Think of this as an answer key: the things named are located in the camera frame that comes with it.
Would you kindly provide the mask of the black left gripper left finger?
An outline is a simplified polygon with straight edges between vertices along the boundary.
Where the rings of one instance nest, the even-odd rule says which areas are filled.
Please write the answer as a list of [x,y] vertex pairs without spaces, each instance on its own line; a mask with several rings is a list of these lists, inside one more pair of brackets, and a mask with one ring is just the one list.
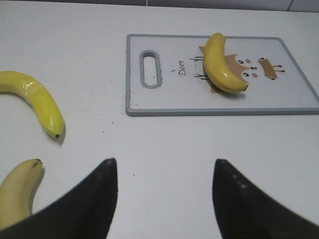
[[118,199],[115,158],[103,160],[63,197],[0,232],[2,239],[105,239]]

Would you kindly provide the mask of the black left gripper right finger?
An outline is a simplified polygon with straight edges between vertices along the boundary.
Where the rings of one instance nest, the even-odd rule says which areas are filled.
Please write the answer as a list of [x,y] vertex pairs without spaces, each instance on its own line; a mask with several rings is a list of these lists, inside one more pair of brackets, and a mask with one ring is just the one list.
[[226,159],[215,161],[212,201],[224,239],[319,237],[318,225],[275,201]]

